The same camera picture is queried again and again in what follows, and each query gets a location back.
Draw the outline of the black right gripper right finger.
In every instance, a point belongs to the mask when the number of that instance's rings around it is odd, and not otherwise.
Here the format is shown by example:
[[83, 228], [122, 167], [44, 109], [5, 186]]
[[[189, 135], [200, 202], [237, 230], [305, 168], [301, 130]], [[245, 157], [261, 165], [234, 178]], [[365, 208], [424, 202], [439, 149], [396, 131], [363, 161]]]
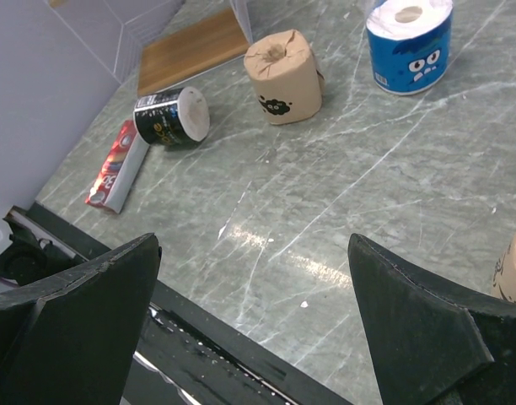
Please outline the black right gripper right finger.
[[364, 235], [351, 235], [347, 255], [383, 403], [516, 404], [516, 303]]

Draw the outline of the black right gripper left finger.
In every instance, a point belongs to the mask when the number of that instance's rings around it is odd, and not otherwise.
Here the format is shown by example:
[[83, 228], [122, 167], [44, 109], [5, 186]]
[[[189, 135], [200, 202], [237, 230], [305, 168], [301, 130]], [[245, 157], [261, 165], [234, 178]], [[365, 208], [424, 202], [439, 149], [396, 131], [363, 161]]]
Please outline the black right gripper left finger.
[[0, 404], [120, 402], [160, 267], [142, 235], [0, 294]]

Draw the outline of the black paper roll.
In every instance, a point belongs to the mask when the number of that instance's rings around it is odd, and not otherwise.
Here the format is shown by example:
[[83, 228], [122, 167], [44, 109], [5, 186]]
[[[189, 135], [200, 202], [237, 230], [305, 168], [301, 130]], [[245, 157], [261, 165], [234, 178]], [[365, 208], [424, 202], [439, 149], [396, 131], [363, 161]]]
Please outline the black paper roll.
[[207, 137], [211, 125], [203, 93], [191, 86], [138, 98], [133, 121], [145, 142], [166, 146], [197, 145]]

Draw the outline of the blue monster paper roll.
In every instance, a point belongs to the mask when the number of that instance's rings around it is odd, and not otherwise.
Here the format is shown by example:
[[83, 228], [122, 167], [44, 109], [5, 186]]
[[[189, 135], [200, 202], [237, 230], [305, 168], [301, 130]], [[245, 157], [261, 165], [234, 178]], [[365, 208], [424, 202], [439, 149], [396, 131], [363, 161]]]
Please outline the blue monster paper roll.
[[452, 1], [372, 1], [365, 25], [375, 83], [394, 95], [433, 87], [448, 66]]

